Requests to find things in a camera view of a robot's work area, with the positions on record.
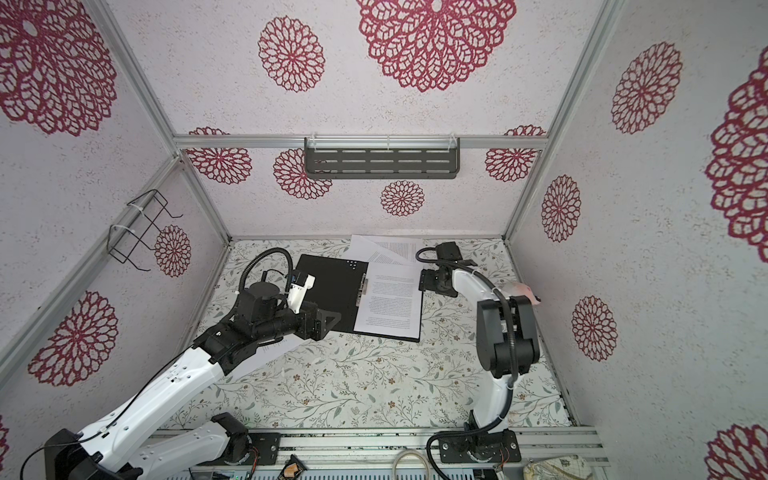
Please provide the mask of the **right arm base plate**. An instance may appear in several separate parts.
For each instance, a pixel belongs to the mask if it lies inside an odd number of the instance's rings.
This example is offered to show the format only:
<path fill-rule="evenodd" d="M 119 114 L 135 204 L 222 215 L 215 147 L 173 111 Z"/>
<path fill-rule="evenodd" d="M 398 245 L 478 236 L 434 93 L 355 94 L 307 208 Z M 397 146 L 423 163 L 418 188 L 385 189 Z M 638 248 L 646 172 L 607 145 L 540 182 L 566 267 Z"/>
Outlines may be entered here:
<path fill-rule="evenodd" d="M 515 433 L 504 429 L 495 433 L 441 438 L 439 454 L 442 463 L 517 463 L 522 460 Z"/>

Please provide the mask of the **blue black folder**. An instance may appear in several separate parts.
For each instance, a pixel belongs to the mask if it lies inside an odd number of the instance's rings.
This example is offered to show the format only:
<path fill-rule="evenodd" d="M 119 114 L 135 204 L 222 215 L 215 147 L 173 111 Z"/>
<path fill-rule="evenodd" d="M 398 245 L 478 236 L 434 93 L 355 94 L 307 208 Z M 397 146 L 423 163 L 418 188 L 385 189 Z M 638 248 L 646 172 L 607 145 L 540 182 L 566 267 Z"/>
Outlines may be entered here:
<path fill-rule="evenodd" d="M 337 332 L 356 334 L 353 327 L 358 311 L 355 306 L 357 290 L 369 264 L 307 254 L 303 254 L 298 261 L 299 271 L 315 277 L 314 286 L 306 294 L 306 299 L 323 310 L 342 315 L 342 319 L 333 328 Z"/>

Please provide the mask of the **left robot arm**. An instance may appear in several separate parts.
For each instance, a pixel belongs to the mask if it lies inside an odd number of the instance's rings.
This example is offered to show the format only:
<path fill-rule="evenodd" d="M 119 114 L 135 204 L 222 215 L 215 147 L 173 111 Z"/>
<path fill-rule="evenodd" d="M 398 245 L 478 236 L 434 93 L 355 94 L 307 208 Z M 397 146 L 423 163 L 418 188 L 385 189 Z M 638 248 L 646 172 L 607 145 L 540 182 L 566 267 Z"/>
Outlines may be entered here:
<path fill-rule="evenodd" d="M 149 444 L 174 413 L 268 345 L 295 335 L 324 339 L 338 312 L 305 300 L 305 287 L 256 282 L 126 403 L 78 432 L 62 429 L 42 447 L 47 479 L 164 479 L 199 462 L 248 457 L 248 429 L 223 413 L 182 435 Z"/>

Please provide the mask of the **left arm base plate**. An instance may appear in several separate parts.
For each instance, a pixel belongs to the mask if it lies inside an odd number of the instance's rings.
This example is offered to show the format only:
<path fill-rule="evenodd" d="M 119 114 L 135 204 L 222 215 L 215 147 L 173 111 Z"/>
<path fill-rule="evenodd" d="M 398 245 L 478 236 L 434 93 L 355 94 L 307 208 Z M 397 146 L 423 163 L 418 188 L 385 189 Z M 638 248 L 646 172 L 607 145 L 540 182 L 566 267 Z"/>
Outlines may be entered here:
<path fill-rule="evenodd" d="M 230 413 L 221 413 L 211 421 L 225 430 L 227 443 L 215 464 L 271 466 L 277 461 L 282 435 L 276 431 L 248 430 Z"/>

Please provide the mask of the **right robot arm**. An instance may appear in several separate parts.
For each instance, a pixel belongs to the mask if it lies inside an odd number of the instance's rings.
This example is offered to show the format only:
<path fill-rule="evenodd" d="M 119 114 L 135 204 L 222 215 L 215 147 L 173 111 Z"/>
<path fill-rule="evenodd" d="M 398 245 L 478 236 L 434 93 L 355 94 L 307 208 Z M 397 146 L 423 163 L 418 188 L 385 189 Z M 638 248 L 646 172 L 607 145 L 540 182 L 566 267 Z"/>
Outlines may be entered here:
<path fill-rule="evenodd" d="M 476 262 L 462 256 L 454 242 L 424 247 L 415 260 L 427 266 L 421 272 L 420 291 L 461 296 L 475 308 L 475 350 L 487 382 L 485 393 L 470 410 L 464 435 L 487 435 L 507 417 L 515 383 L 540 360 L 534 307 L 541 298 L 523 283 L 494 283 Z"/>

